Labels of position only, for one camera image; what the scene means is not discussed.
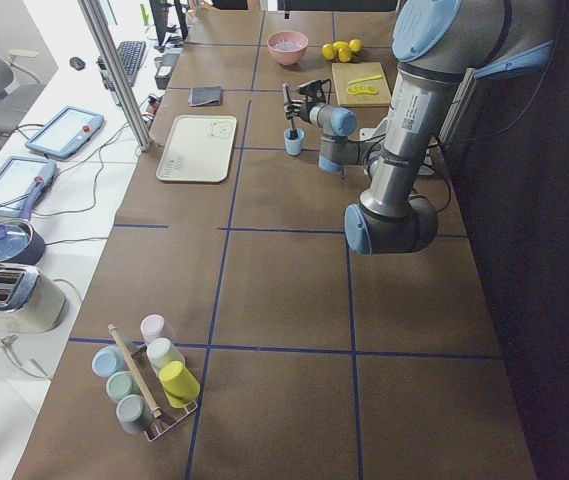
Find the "keyboard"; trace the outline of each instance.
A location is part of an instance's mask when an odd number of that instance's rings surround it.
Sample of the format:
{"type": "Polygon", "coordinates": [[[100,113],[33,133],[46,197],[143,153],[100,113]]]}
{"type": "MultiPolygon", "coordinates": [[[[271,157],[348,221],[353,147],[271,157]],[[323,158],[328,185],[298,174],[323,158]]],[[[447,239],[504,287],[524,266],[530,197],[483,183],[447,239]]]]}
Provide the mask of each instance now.
{"type": "Polygon", "coordinates": [[[128,78],[128,84],[135,83],[137,71],[142,66],[144,53],[146,50],[146,42],[126,40],[117,47],[117,55],[124,66],[124,72],[128,78]]]}

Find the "silver toaster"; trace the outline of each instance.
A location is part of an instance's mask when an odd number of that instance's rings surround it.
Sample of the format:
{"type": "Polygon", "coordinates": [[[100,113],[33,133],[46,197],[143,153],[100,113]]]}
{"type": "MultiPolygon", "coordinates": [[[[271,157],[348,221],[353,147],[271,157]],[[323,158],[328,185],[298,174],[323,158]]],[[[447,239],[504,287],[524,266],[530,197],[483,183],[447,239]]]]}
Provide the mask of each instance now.
{"type": "Polygon", "coordinates": [[[37,267],[0,263],[0,332],[51,330],[65,303],[64,292],[37,267]]]}

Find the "yellow fruit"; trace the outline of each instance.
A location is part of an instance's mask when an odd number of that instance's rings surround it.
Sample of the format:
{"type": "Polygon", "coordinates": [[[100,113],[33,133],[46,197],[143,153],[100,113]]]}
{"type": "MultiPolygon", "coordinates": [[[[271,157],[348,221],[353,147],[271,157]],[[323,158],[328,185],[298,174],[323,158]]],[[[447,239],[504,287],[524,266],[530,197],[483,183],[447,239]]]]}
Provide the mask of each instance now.
{"type": "Polygon", "coordinates": [[[335,49],[336,52],[339,52],[340,48],[344,48],[344,47],[348,47],[348,42],[345,42],[343,40],[339,40],[339,41],[333,43],[333,48],[335,49]]]}
{"type": "Polygon", "coordinates": [[[335,49],[332,43],[327,43],[322,47],[322,56],[327,60],[335,59],[335,49]]]}
{"type": "Polygon", "coordinates": [[[348,42],[348,46],[353,53],[360,53],[362,51],[362,41],[359,38],[354,38],[348,42]]]}
{"type": "Polygon", "coordinates": [[[342,63],[348,63],[353,58],[353,52],[348,46],[342,47],[337,51],[337,58],[342,63]]]}

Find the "bowl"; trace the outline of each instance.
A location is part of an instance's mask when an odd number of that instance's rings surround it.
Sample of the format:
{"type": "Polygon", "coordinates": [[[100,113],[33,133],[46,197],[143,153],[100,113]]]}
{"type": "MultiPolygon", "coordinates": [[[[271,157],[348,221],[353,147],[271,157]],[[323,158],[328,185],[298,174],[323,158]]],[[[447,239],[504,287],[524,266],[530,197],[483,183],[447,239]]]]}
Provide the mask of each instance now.
{"type": "Polygon", "coordinates": [[[266,41],[271,57],[280,65],[299,63],[306,53],[308,37],[300,32],[277,32],[266,41]]]}

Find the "saucepan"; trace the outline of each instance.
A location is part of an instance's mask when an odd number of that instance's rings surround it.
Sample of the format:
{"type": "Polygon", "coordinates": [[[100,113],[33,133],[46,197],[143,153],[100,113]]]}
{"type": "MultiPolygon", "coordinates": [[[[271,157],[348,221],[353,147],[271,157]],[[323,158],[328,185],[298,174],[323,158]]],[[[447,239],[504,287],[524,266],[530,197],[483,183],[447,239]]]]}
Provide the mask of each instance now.
{"type": "Polygon", "coordinates": [[[44,180],[35,177],[35,185],[20,210],[19,218],[0,222],[0,262],[35,265],[46,249],[44,239],[31,225],[31,211],[44,180]]]}

